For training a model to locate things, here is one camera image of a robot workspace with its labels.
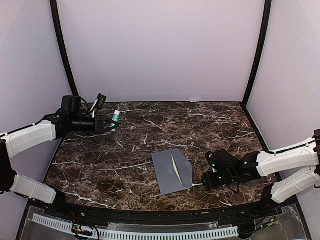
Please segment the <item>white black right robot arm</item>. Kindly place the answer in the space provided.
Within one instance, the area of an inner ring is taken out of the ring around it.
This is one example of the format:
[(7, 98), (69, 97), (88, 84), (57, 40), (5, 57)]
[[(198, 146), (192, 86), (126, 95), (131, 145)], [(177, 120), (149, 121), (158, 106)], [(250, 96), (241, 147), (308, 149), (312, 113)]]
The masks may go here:
[(202, 182), (208, 190), (231, 184), (244, 184), (274, 173), (296, 169), (290, 177), (266, 186), (261, 201), (255, 205), (255, 213), (266, 217), (275, 204), (285, 202), (304, 190), (320, 187), (320, 131), (312, 137), (274, 151), (256, 151), (239, 159), (226, 150), (209, 151), (205, 158), (212, 170), (205, 173)]

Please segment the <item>white letter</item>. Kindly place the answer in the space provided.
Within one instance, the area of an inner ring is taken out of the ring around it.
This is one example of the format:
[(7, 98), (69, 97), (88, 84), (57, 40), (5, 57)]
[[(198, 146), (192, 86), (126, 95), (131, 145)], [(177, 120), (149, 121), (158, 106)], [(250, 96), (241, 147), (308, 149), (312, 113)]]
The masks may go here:
[(180, 184), (183, 185), (181, 176), (179, 174), (179, 171), (178, 171), (178, 168), (177, 168), (177, 165), (176, 165), (176, 162), (175, 162), (175, 159), (174, 159), (174, 156), (172, 153), (171, 153), (171, 160), (172, 160), (173, 169), (178, 177), (178, 180), (179, 180)]

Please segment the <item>blue-grey envelope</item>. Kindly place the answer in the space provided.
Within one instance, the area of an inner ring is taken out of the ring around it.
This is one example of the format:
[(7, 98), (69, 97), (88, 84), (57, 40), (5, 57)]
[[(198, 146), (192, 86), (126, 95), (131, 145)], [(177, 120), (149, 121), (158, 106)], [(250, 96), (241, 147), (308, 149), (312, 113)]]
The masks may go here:
[[(180, 174), (182, 185), (175, 173), (171, 153)], [(151, 156), (161, 195), (164, 196), (193, 187), (193, 165), (178, 149), (152, 153)]]

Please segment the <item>green white glue stick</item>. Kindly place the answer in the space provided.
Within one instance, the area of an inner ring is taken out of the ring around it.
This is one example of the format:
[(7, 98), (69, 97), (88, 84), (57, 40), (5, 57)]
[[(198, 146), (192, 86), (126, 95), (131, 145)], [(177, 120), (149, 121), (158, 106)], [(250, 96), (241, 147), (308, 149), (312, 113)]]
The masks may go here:
[[(115, 110), (115, 111), (114, 111), (114, 114), (113, 114), (113, 117), (112, 117), (112, 120), (113, 120), (114, 122), (118, 123), (119, 117), (120, 117), (120, 111), (119, 111), (119, 110)], [(110, 127), (114, 127), (114, 126), (115, 126), (114, 123), (111, 123), (111, 124), (110, 124)]]

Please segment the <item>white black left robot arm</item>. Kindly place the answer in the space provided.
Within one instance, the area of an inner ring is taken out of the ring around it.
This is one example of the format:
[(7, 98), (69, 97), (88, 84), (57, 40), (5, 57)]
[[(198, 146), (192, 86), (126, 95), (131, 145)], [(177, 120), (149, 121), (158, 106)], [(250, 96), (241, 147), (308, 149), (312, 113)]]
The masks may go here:
[[(93, 105), (86, 104), (84, 98), (65, 95), (60, 108), (41, 120), (25, 127), (0, 135), (0, 192), (14, 193), (31, 200), (51, 205), (51, 210), (60, 218), (67, 218), (70, 206), (59, 199), (59, 191), (54, 187), (27, 177), (12, 167), (12, 159), (42, 144), (60, 140), (73, 132), (94, 133), (98, 135), (119, 127), (120, 111), (115, 110), (113, 117), (99, 115), (107, 97), (98, 94)], [(86, 104), (85, 113), (81, 113)]]

